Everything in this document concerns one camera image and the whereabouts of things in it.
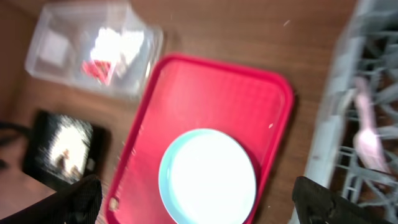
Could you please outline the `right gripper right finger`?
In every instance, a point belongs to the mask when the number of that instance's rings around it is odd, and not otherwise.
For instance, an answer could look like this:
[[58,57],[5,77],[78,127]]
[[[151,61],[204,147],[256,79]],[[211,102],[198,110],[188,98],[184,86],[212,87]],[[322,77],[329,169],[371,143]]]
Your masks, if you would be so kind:
[[305,176],[296,178],[292,201],[300,224],[390,224]]

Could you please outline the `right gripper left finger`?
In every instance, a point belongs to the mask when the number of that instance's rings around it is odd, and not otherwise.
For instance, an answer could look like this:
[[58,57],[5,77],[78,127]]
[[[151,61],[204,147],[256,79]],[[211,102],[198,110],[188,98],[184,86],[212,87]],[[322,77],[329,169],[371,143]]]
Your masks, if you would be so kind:
[[1,219],[1,224],[95,224],[101,203],[101,181],[89,175]]

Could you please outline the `brown food scraps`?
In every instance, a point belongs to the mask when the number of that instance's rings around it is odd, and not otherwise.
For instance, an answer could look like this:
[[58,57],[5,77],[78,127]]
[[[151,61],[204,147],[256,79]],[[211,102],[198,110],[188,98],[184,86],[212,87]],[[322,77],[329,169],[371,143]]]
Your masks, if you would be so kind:
[[90,151],[93,128],[90,125],[61,126],[50,145],[50,170],[72,184],[83,177]]

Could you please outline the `white plastic fork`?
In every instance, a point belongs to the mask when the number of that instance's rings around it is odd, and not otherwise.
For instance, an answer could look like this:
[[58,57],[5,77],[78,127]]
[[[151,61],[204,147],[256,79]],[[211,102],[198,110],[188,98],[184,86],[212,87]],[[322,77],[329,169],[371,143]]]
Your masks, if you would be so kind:
[[354,84],[356,87],[354,104],[359,118],[359,130],[353,138],[354,148],[365,167],[379,172],[390,173],[384,157],[381,140],[377,135],[368,82],[363,77],[356,77]]

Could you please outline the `light blue plate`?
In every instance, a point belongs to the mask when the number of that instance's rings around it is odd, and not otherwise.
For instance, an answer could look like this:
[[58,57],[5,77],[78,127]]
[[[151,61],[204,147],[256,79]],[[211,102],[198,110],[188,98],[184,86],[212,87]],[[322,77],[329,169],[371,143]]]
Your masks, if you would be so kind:
[[162,156],[158,186],[175,223],[244,223],[257,194],[248,154],[215,129],[194,129],[177,137]]

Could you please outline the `red snack wrapper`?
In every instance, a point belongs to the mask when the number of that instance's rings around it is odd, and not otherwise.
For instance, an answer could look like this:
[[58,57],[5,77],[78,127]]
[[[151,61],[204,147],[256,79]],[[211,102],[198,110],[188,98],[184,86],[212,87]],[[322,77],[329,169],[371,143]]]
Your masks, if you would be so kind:
[[111,81],[113,74],[111,69],[112,63],[103,60],[84,61],[81,65],[83,73],[105,85],[109,85]]

